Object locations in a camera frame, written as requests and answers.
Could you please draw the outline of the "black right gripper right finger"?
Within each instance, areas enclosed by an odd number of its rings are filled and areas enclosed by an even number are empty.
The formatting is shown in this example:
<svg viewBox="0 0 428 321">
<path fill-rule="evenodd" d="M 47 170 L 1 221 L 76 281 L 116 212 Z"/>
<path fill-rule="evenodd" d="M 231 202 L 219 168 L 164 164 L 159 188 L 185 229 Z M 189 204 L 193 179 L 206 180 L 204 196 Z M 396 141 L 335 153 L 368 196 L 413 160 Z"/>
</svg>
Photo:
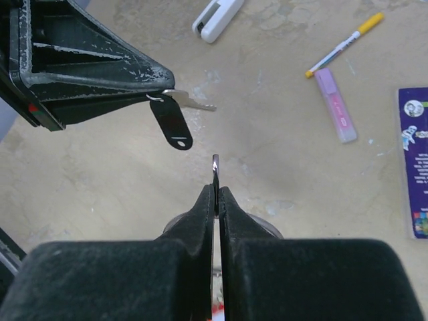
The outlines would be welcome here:
<svg viewBox="0 0 428 321">
<path fill-rule="evenodd" d="M 227 320 L 422 320 L 393 249 L 375 239 L 282 239 L 219 191 Z"/>
</svg>

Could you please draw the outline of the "large metal keyring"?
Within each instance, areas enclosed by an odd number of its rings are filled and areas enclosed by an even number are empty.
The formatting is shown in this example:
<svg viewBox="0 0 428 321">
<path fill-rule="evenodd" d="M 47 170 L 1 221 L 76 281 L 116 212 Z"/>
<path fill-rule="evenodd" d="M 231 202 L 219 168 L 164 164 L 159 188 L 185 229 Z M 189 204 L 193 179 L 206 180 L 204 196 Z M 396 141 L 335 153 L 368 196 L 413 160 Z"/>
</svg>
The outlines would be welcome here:
<svg viewBox="0 0 428 321">
<path fill-rule="evenodd" d="M 214 154 L 212 158 L 213 189 L 214 189 L 214 214 L 219 217 L 219 155 Z"/>
</svg>

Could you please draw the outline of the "silver key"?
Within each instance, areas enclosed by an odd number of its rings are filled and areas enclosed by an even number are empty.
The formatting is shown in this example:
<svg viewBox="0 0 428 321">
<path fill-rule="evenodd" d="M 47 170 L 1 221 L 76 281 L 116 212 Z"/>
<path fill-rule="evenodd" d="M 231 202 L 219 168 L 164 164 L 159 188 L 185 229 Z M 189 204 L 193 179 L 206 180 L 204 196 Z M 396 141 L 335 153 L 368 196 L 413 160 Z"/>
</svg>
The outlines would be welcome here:
<svg viewBox="0 0 428 321">
<path fill-rule="evenodd" d="M 216 111 L 215 105 L 206 105 L 197 102 L 190 97 L 189 93 L 184 90 L 168 89 L 162 92 L 163 95 L 172 98 L 180 107 L 194 108 L 198 110 Z"/>
</svg>

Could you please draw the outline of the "black white key tag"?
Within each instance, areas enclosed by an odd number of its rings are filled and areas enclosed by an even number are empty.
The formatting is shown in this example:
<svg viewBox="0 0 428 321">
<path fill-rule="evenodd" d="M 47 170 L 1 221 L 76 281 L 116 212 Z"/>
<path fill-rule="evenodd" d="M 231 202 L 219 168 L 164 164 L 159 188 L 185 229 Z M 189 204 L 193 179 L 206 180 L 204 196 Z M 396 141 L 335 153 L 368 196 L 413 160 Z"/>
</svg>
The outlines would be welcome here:
<svg viewBox="0 0 428 321">
<path fill-rule="evenodd" d="M 147 97 L 167 142 L 178 150 L 189 150 L 193 145 L 193 137 L 178 103 L 164 94 Z"/>
</svg>

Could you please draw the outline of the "red key tag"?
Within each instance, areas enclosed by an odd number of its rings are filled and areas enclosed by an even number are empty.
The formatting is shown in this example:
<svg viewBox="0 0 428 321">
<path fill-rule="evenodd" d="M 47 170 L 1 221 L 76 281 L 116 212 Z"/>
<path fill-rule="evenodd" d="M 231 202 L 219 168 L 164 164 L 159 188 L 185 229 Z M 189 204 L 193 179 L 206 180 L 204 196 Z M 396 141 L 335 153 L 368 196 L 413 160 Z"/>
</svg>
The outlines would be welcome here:
<svg viewBox="0 0 428 321">
<path fill-rule="evenodd" d="M 224 304 L 219 303 L 212 307 L 212 317 L 210 321 L 224 321 L 225 320 L 225 311 Z"/>
</svg>

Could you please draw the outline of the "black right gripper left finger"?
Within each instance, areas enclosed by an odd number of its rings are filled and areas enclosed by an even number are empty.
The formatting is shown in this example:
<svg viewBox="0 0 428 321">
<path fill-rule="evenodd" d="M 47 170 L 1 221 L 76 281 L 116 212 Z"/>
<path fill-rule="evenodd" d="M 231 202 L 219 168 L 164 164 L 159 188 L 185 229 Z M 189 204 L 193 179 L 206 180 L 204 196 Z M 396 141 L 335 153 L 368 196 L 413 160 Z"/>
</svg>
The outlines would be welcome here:
<svg viewBox="0 0 428 321">
<path fill-rule="evenodd" d="M 23 260 L 2 320 L 208 320 L 211 185 L 151 241 L 57 241 Z"/>
</svg>

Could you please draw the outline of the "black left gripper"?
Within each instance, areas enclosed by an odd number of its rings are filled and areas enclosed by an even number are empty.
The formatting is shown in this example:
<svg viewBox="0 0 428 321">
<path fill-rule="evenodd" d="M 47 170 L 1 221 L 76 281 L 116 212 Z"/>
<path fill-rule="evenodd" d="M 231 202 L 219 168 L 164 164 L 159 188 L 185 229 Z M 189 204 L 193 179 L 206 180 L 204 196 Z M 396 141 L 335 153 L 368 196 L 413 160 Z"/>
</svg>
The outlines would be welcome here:
<svg viewBox="0 0 428 321">
<path fill-rule="evenodd" d="M 75 1 L 1 2 L 1 98 L 34 127 L 64 130 L 174 87 Z"/>
</svg>

